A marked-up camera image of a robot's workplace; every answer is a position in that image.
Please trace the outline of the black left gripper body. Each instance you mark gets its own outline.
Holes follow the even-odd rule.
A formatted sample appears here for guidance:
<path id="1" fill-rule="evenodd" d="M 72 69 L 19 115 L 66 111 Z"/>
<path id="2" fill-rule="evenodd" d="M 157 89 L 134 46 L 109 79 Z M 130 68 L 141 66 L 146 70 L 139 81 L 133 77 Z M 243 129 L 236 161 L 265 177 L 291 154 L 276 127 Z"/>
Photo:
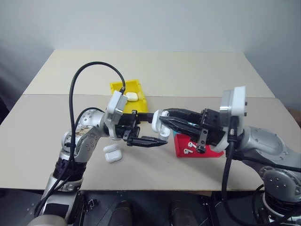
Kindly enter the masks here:
<path id="1" fill-rule="evenodd" d="M 139 136 L 139 124 L 140 121 L 136 110 L 133 110 L 131 113 L 124 113 L 115 126 L 117 138 L 121 138 L 126 142 L 132 142 L 133 139 Z"/>

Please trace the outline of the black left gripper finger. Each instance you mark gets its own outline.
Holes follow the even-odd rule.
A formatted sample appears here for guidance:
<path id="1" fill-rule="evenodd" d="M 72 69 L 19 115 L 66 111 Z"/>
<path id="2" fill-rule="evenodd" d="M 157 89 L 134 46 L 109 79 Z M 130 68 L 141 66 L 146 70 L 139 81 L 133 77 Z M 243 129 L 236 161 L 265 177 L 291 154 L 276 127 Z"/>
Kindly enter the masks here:
<path id="1" fill-rule="evenodd" d="M 152 124 L 154 113 L 138 113 L 137 114 L 137 124 L 140 124 L 141 122 L 148 122 Z"/>
<path id="2" fill-rule="evenodd" d="M 128 146 L 138 146 L 138 147 L 157 147 L 166 145 L 168 142 L 159 138 L 155 137 L 148 137 L 148 136 L 142 136 L 142 137 L 131 137 L 129 140 L 127 140 Z"/>

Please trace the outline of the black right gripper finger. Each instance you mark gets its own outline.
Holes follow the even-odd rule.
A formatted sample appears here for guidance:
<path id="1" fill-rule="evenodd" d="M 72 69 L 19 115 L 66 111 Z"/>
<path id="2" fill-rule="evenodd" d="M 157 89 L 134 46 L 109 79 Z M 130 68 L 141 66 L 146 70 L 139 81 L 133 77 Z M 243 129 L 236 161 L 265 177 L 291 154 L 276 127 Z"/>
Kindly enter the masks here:
<path id="1" fill-rule="evenodd" d="M 187 109 L 181 109 L 181 108 L 168 108 L 164 109 L 164 111 L 168 111 L 168 116 L 162 116 L 162 121 L 166 122 L 172 117 L 185 120 L 188 122 L 199 122 L 202 117 L 203 113 L 194 112 Z"/>
<path id="2" fill-rule="evenodd" d="M 185 134 L 191 139 L 198 140 L 200 137 L 200 127 L 198 125 L 191 124 L 186 120 L 169 116 L 160 116 L 159 120 L 164 126 L 177 133 Z"/>

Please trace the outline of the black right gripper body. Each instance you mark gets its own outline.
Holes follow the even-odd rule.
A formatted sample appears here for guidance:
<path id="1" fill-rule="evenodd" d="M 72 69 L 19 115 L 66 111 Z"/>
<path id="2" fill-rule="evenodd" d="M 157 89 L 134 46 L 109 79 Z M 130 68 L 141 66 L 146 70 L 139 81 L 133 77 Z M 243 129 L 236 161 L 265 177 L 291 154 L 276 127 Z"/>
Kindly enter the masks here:
<path id="1" fill-rule="evenodd" d="M 215 153 L 220 153 L 229 145 L 226 141 L 226 133 L 220 122 L 220 114 L 211 109 L 204 109 L 200 120 L 200 132 L 197 139 L 196 151 L 206 152 L 206 145 Z"/>

